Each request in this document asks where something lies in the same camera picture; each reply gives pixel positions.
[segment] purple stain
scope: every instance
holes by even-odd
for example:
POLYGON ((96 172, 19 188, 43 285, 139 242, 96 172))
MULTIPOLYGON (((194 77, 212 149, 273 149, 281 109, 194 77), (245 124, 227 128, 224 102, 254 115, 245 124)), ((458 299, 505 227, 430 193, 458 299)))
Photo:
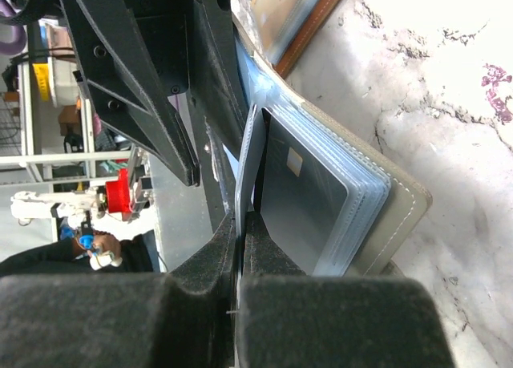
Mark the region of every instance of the purple stain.
POLYGON ((489 86, 487 90, 487 99, 490 106, 495 110, 495 115, 499 118, 502 124, 509 123, 513 120, 513 113, 507 108, 506 102, 497 96, 497 87, 501 82, 511 83, 511 75, 507 75, 506 71, 499 66, 489 65, 484 66, 487 69, 487 75, 481 78, 481 86, 489 86))

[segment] red object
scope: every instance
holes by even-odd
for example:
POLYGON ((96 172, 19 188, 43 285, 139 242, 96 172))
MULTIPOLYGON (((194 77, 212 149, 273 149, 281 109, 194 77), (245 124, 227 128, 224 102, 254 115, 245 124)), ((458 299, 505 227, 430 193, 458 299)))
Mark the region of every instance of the red object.
POLYGON ((118 180, 106 182, 105 189, 109 213, 130 213, 130 188, 126 168, 119 170, 118 180))

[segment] wire rack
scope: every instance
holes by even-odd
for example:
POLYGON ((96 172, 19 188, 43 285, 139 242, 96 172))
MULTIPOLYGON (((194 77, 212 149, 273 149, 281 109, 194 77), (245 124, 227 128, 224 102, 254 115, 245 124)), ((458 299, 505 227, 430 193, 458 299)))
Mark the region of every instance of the wire rack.
POLYGON ((0 92, 0 156, 22 154, 21 130, 19 100, 0 92))

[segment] card chip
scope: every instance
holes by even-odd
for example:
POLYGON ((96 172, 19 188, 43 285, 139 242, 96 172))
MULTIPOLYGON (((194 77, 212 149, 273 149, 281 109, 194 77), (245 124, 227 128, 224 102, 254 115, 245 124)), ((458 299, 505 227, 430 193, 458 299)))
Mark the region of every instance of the card chip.
POLYGON ((303 166, 303 159, 296 151, 292 148, 289 148, 289 155, 287 156, 287 166, 296 177, 299 177, 299 173, 301 172, 301 166, 303 166))

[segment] person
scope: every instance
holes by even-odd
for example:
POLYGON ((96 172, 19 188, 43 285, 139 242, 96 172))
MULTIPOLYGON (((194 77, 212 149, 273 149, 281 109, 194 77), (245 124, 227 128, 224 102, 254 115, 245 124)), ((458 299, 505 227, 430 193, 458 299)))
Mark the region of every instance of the person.
POLYGON ((115 258, 122 257, 120 266, 106 266, 94 271, 87 251, 75 237, 29 249, 0 262, 0 277, 33 273, 138 273, 159 272, 159 256, 153 231, 135 236, 133 240, 119 241, 110 233, 96 232, 94 245, 104 252, 111 251, 115 258))

